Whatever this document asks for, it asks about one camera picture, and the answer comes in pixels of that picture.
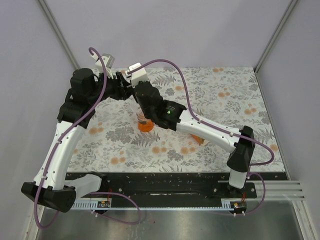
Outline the clear glass dripper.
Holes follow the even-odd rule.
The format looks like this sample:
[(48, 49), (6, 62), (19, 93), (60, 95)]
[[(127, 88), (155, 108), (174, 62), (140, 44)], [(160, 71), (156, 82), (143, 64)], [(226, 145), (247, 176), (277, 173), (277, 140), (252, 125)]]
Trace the clear glass dripper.
[(145, 117), (142, 109), (140, 106), (138, 106), (135, 110), (136, 118), (138, 122), (146, 122), (148, 119)]

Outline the orange glass carafe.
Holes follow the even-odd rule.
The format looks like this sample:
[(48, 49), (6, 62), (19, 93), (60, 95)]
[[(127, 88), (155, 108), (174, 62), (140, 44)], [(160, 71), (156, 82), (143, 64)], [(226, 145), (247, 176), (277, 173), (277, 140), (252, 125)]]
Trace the orange glass carafe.
[(143, 122), (137, 121), (137, 127), (141, 132), (148, 133), (153, 130), (154, 123), (150, 119), (147, 119), (147, 121), (143, 121)]

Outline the coffee filter box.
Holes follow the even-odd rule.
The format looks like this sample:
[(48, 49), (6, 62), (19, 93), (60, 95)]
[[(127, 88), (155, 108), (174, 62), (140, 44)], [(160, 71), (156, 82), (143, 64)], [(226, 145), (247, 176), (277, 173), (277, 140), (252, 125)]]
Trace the coffee filter box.
[(201, 138), (199, 136), (196, 136), (196, 135), (191, 135), (195, 140), (196, 142), (200, 145), (200, 146), (205, 146), (209, 143), (208, 140), (205, 140), (204, 138)]

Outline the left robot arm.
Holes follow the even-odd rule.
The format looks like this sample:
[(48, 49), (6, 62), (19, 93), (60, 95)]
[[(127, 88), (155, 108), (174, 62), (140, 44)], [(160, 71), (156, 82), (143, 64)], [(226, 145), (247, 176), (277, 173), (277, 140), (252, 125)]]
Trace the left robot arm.
[(21, 187), (21, 192), (33, 201), (34, 209), (44, 206), (66, 213), (75, 200), (90, 193), (98, 198), (107, 195), (109, 186), (106, 175), (92, 171), (67, 181), (67, 170), (77, 143), (95, 114), (97, 104), (107, 98), (126, 100), (130, 96), (130, 84), (120, 71), (112, 77), (103, 73), (95, 74), (90, 68), (80, 68), (73, 72), (45, 161), (33, 181), (24, 182)]

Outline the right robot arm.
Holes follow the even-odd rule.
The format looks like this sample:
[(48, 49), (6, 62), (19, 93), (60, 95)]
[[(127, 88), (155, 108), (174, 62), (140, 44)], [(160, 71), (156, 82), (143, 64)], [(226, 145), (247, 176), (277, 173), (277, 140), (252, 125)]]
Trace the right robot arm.
[(238, 129), (214, 123), (206, 118), (201, 119), (184, 105), (163, 99), (159, 90), (148, 81), (134, 86), (133, 96), (144, 116), (158, 127), (197, 136), (229, 153), (228, 194), (239, 198), (245, 193), (245, 182), (256, 145), (251, 127), (245, 125)]

